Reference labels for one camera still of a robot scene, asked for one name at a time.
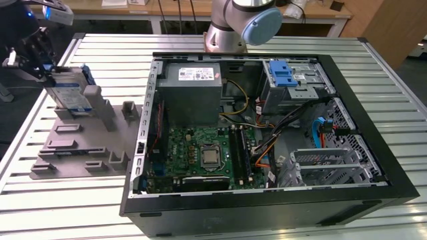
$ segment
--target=yellow wire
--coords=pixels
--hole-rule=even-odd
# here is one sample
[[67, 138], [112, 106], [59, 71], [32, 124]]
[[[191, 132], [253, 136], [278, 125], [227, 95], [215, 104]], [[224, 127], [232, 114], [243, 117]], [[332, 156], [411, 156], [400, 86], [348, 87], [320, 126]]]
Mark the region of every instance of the yellow wire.
[[249, 105], [249, 98], [248, 98], [247, 92], [243, 90], [243, 88], [239, 86], [239, 84], [235, 81], [232, 81], [232, 80], [227, 80], [227, 81], [232, 82], [235, 84], [235, 86], [240, 89], [240, 91], [243, 92], [245, 103], [244, 103], [244, 106], [243, 106], [241, 110], [232, 111], [232, 112], [220, 112], [219, 115], [235, 115], [235, 114], [239, 114], [239, 113], [244, 112], [244, 110], [247, 110], [248, 105]]
[[266, 127], [266, 124], [256, 124], [256, 126]]

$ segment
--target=blue label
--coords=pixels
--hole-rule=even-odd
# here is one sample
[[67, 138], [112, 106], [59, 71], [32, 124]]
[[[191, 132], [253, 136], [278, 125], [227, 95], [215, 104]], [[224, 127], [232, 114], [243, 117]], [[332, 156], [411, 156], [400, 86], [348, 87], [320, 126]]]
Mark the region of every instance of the blue label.
[[56, 83], [56, 88], [77, 88], [80, 87], [79, 83]]
[[72, 109], [68, 109], [69, 111], [72, 112], [89, 112], [92, 111], [92, 108], [72, 108]]

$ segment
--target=orange wire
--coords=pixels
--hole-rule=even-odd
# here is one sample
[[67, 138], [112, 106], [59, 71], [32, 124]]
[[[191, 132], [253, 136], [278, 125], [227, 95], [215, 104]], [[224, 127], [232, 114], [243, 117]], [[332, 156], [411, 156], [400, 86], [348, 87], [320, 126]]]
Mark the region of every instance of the orange wire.
[[262, 123], [260, 123], [260, 116], [262, 116], [262, 115], [256, 114], [256, 119], [255, 119], [256, 125], [260, 126], [260, 127], [266, 127], [266, 124], [262, 124]]
[[266, 154], [268, 153], [270, 149], [272, 149], [275, 143], [276, 143], [278, 139], [275, 139], [275, 141], [272, 142], [272, 144], [268, 146], [268, 148], [266, 149], [266, 151], [263, 152], [263, 154], [260, 155], [259, 159], [255, 162], [255, 166], [256, 167], [270, 167], [270, 165], [267, 164], [260, 164], [262, 158], [266, 156]]

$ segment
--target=motherboard chip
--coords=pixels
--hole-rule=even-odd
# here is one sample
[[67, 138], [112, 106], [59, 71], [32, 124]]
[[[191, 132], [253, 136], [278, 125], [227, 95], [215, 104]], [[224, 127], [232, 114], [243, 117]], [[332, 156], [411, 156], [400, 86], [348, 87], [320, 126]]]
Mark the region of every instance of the motherboard chip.
[[203, 163], [204, 164], [217, 164], [217, 151], [216, 150], [204, 150], [203, 151]]
[[201, 144], [200, 146], [201, 161], [200, 166], [212, 172], [221, 166], [221, 147], [219, 144]]

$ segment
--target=green motherboard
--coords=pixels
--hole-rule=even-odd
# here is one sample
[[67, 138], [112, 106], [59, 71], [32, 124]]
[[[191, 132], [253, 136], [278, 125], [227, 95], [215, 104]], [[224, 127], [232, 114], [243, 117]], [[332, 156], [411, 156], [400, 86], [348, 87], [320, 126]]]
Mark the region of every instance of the green motherboard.
[[[251, 182], [235, 183], [228, 131], [227, 127], [171, 128], [164, 177], [224, 176], [229, 177], [229, 190], [263, 188], [263, 171], [252, 172]], [[244, 144], [247, 149], [251, 149], [256, 145], [255, 132], [252, 128], [245, 128], [243, 131]], [[160, 187], [159, 192], [172, 192], [172, 189], [164, 186]]]

